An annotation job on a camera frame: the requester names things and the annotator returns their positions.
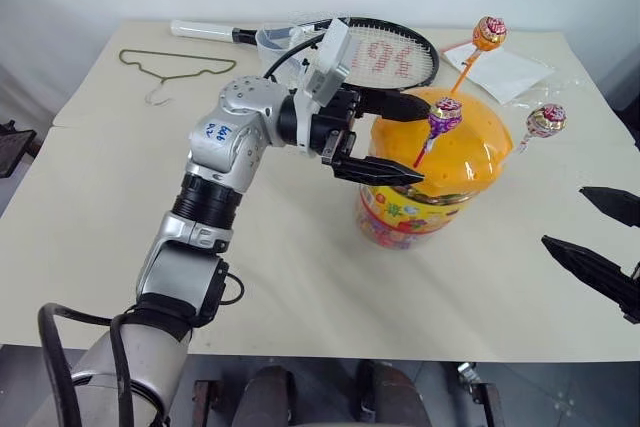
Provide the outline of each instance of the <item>white racket grip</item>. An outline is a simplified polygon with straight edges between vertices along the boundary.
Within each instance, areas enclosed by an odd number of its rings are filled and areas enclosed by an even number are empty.
[[[205,22],[171,21],[171,33],[178,37],[233,42],[233,27]]]

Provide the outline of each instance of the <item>white paper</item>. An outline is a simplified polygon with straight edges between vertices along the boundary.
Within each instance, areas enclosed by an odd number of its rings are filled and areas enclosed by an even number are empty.
[[[475,46],[470,42],[447,50],[444,55],[462,71],[465,67],[463,62],[474,51]],[[500,104],[505,104],[552,73],[551,67],[498,47],[491,52],[483,52],[467,78],[482,86]]]

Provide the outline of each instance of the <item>floor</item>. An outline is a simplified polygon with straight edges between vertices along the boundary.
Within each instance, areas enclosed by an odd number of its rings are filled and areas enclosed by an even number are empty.
[[[82,351],[69,350],[71,364]],[[222,379],[223,413],[209,427],[230,425],[233,409],[249,377],[269,364],[293,372],[298,387],[298,420],[348,421],[357,359],[189,356],[171,418],[172,426],[191,425],[193,382]],[[412,378],[434,427],[486,425],[450,375],[448,364],[392,361]],[[507,427],[638,427],[640,363],[478,364],[483,380],[497,385]],[[40,349],[5,345],[0,349],[0,425],[22,427],[49,393]]]

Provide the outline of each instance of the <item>white table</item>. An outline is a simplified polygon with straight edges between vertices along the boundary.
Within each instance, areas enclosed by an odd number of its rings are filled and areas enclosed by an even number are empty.
[[[425,31],[437,46],[463,31]],[[319,160],[270,149],[244,197],[225,259],[247,286],[199,329],[194,353],[478,361],[640,359],[640,329],[546,252],[547,233],[598,251],[630,273],[638,234],[600,214],[583,185],[636,191],[640,156],[560,34],[514,33],[508,48],[582,76],[560,99],[569,126],[508,159],[499,181],[422,247],[393,252],[353,220],[355,186]],[[144,103],[155,81],[120,65],[119,49],[229,57],[224,75],[176,81],[175,100]],[[56,301],[98,315],[130,305],[138,270],[178,193],[187,135],[220,86],[258,73],[247,46],[173,38],[165,23],[125,23],[55,120],[0,220],[0,343],[38,344],[36,312]],[[443,65],[438,83],[455,74]],[[496,106],[513,133],[526,111]],[[357,124],[366,150],[371,118]],[[65,345],[99,329],[62,322]]]

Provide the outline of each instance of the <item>orange lollipop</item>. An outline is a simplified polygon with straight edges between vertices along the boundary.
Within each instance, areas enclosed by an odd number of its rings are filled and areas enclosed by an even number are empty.
[[[466,67],[458,77],[456,85],[451,89],[452,94],[455,94],[456,90],[458,90],[458,87],[460,87],[460,84],[469,73],[471,66],[480,57],[480,54],[500,47],[506,37],[507,28],[502,19],[489,16],[480,19],[480,22],[473,29],[473,45],[476,46],[476,50],[464,62]]]

